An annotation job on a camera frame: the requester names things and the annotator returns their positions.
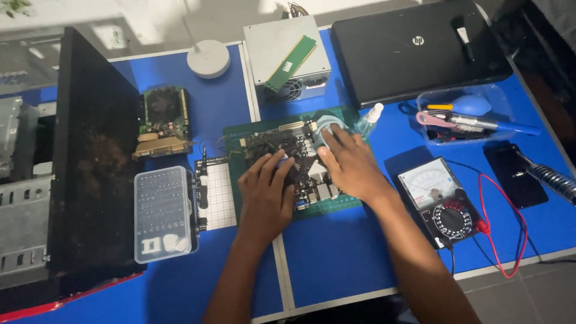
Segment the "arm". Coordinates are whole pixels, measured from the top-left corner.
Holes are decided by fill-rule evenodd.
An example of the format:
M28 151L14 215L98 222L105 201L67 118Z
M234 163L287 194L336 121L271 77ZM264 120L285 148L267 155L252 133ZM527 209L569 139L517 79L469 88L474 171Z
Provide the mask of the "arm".
M418 321L428 323L480 323L468 299L406 212L398 193L378 168L360 135L352 137L332 124L340 143L327 131L329 145L318 149L334 182L347 194L366 202L382 227L396 273L399 291Z
M289 158L272 175L284 150L260 158L238 180L242 213L238 234L208 304L202 322L248 323L256 271L266 247L290 224L293 186L282 193L284 178L294 164Z

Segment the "red probe wire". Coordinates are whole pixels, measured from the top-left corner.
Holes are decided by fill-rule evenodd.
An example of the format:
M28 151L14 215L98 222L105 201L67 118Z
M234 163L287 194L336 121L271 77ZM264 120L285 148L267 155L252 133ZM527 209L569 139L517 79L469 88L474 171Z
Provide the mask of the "red probe wire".
M484 198L482 197L482 177L490 180L490 182L498 189L498 191L500 191L500 193L504 196L504 198L506 198L506 201L510 204L512 209L514 209L514 211L518 214L518 216L520 216L520 219L522 220L522 231L524 233L524 242L522 244L522 250L520 250L520 253L518 254L518 258L516 259L516 262L514 263L514 268L512 269L512 273L510 273L509 275L506 274L506 272L502 268L502 264L500 263L500 260L498 259L498 254L496 253L496 247L494 247L494 242L492 242L492 237L490 236L490 220L488 219L488 215L486 214L486 209L484 208ZM526 243L528 242L528 227L526 226L526 221L524 220L524 216L522 216L522 213L520 213L518 208L516 208L516 206L514 206L514 204L510 201L508 196L506 196L506 194L504 193L504 190L502 190L502 188L500 188L500 186L498 184L496 184L492 179L490 179L490 177L488 177L487 175L485 175L483 173L478 175L478 189L480 191L480 204L482 206L482 212L484 213L484 219L486 220L486 222L484 222L483 220L479 220L478 222L476 222L476 228L478 229L478 231L480 231L480 232L486 234L486 236L488 236L488 240L490 241L490 245L492 246L492 251L494 252L494 257L496 258L496 262L498 263L498 267L500 268L500 271L502 272L502 274L506 278L512 278L512 277L514 277L514 275L518 271L518 267L520 266L520 261L522 260L522 256L524 255L524 250L526 249Z

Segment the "hp logo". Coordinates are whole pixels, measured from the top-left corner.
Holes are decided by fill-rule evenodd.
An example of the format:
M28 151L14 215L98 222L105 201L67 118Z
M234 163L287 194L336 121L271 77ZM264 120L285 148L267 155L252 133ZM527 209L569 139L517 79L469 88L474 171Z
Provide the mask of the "hp logo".
M414 45L420 46L420 45L424 44L424 38L422 38L420 36L416 36L412 39L412 42L414 43Z

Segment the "hand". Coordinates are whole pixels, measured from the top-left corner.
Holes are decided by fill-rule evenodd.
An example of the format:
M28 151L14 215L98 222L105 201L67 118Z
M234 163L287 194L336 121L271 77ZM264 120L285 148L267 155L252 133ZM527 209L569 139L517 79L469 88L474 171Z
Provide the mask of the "hand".
M324 128L322 136L330 149L323 146L317 152L328 167L334 183L345 193L369 205L375 199L397 195L378 168L374 155L362 137L359 134L350 137L336 124L331 124L330 128L342 144Z
M250 167L240 179L242 213L237 240L251 247L264 249L290 224L294 209L294 186L282 192L284 178L294 164L294 158L286 160L274 176L278 162L284 158L284 150L266 154Z

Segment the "metal spring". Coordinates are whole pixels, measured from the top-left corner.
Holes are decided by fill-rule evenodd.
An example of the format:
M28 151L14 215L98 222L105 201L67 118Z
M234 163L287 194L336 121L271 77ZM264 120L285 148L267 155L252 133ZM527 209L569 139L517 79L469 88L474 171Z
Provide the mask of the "metal spring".
M542 164L532 164L528 174L576 206L576 181Z

